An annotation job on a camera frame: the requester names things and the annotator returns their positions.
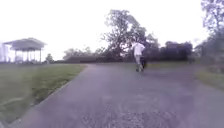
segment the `paved path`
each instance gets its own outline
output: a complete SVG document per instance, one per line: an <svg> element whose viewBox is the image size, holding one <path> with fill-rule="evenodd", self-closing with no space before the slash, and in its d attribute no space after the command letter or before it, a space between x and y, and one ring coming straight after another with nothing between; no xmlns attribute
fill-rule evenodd
<svg viewBox="0 0 224 128"><path fill-rule="evenodd" d="M224 93L191 68L135 71L89 65L15 128L223 128Z"/></svg>

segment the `lawn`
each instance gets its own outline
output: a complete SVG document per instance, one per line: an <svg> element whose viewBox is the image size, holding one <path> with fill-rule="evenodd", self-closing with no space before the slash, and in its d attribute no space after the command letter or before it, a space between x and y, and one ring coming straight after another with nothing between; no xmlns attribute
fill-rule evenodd
<svg viewBox="0 0 224 128"><path fill-rule="evenodd" d="M203 68L196 72L196 77L204 84L224 91L224 74L210 72L206 68Z"/></svg>
<svg viewBox="0 0 224 128"><path fill-rule="evenodd" d="M0 65L0 120L11 123L79 74L84 65Z"/></svg>

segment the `green grass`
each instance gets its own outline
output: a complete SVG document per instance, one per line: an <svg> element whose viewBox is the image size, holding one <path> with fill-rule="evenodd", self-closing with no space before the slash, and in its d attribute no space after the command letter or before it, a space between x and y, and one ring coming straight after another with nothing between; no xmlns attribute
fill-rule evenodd
<svg viewBox="0 0 224 128"><path fill-rule="evenodd" d="M135 63L106 63L106 65L123 66L125 68L136 68ZM188 62L148 62L148 69L167 69L167 68L177 68L181 66L189 65Z"/></svg>
<svg viewBox="0 0 224 128"><path fill-rule="evenodd" d="M216 87L224 91L224 74L213 73L206 68L203 68L196 72L196 77L204 84Z"/></svg>
<svg viewBox="0 0 224 128"><path fill-rule="evenodd" d="M0 119L8 123L80 73L84 65L0 65Z"/></svg>

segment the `gazebo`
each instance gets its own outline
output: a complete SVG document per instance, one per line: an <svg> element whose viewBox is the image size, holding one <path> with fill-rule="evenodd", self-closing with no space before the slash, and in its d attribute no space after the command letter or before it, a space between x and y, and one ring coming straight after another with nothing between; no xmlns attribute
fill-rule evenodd
<svg viewBox="0 0 224 128"><path fill-rule="evenodd" d="M36 51L39 52L39 61L41 62L41 51L45 46L45 43L35 39L27 38L10 42L5 42L4 45L11 46L11 50L15 51L14 61L17 62L17 52L22 52L22 62L24 62L24 53L27 53L26 62L32 62L37 60Z"/></svg>

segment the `sky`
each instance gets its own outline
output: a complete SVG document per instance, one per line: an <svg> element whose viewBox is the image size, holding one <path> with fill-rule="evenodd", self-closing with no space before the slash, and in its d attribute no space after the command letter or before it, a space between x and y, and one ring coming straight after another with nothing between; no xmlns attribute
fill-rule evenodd
<svg viewBox="0 0 224 128"><path fill-rule="evenodd" d="M100 34L110 9L129 10L161 44L207 36L200 0L0 0L0 42L34 37L47 44L42 58L55 60L69 48L95 50L106 45Z"/></svg>

